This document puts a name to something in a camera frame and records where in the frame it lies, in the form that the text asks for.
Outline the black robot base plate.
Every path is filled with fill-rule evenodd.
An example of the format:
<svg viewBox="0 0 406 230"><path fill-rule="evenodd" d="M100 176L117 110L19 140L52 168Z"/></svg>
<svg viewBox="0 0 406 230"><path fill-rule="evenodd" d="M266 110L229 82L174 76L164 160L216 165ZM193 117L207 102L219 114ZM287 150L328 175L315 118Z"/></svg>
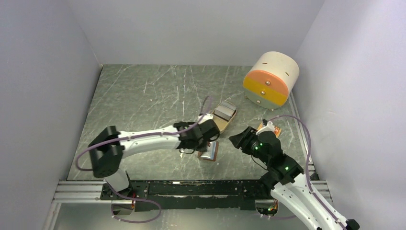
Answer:
<svg viewBox="0 0 406 230"><path fill-rule="evenodd" d="M129 188L115 194L104 184L100 199L118 204L127 197L142 199L127 205L134 211L161 209L238 208L275 215L279 203L259 180L164 181L133 180Z"/></svg>

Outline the brown leather card holder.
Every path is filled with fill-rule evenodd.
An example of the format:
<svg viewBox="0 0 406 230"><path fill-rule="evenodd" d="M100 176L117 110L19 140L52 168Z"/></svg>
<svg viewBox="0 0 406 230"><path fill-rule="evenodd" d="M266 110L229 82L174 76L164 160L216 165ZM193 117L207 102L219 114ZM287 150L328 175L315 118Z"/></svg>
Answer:
<svg viewBox="0 0 406 230"><path fill-rule="evenodd" d="M204 152L198 152L198 159L205 161L216 161L218 153L218 141L207 142L207 149Z"/></svg>

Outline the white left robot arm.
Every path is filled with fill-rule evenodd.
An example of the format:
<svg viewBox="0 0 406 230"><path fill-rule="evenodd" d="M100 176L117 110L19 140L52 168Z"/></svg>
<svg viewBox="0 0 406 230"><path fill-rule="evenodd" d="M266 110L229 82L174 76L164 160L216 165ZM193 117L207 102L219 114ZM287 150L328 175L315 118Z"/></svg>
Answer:
<svg viewBox="0 0 406 230"><path fill-rule="evenodd" d="M203 122L177 122L161 129L126 132L116 126L106 127L89 145L91 171L113 187L120 199L131 196L133 186L121 160L135 154L154 150L191 150L203 152L208 142L215 141L220 130L212 119Z"/></svg>

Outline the beige plastic tray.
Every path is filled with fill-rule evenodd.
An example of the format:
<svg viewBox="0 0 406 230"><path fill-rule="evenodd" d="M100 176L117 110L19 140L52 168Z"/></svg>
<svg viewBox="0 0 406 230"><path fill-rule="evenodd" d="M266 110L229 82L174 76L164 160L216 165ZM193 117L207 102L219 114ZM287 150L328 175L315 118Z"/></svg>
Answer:
<svg viewBox="0 0 406 230"><path fill-rule="evenodd" d="M221 101L217 107L213 110L213 121L217 125L220 134L222 134L225 129L232 122L237 114L237 107L231 102L225 100Z"/></svg>

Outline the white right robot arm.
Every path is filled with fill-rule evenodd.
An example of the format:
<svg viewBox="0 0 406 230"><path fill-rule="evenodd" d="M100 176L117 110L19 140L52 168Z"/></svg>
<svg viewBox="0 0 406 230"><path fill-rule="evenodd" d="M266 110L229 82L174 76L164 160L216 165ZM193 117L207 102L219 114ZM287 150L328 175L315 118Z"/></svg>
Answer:
<svg viewBox="0 0 406 230"><path fill-rule="evenodd" d="M271 131L257 133L252 127L230 136L230 142L243 153L259 159L267 172L259 179L263 198L278 200L310 230L358 230L359 223L336 211L317 191L303 168L285 154L280 140Z"/></svg>

